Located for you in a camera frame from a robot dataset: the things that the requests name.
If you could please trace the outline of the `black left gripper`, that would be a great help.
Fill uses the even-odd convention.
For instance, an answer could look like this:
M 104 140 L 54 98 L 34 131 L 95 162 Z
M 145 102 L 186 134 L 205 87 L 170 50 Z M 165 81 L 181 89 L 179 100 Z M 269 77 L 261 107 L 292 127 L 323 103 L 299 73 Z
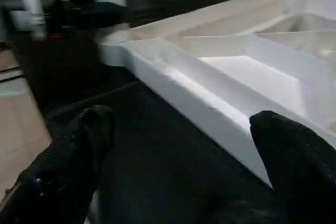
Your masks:
M 48 30 L 89 29 L 123 24 L 128 9 L 111 2 L 73 3 L 56 0 L 48 7 Z

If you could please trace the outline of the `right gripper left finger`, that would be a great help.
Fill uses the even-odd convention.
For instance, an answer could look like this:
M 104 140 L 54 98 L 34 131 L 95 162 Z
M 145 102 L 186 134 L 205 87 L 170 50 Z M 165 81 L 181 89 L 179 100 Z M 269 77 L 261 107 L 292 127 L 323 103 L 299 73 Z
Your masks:
M 1 201 L 1 223 L 84 223 L 113 147 L 114 112 L 84 109 L 23 170 Z

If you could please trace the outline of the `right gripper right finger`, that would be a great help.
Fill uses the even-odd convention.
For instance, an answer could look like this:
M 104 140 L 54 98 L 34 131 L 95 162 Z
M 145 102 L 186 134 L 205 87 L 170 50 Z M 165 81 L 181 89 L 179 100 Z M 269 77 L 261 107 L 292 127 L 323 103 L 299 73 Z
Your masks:
M 273 111 L 249 118 L 255 147 L 292 223 L 335 223 L 335 149 Z

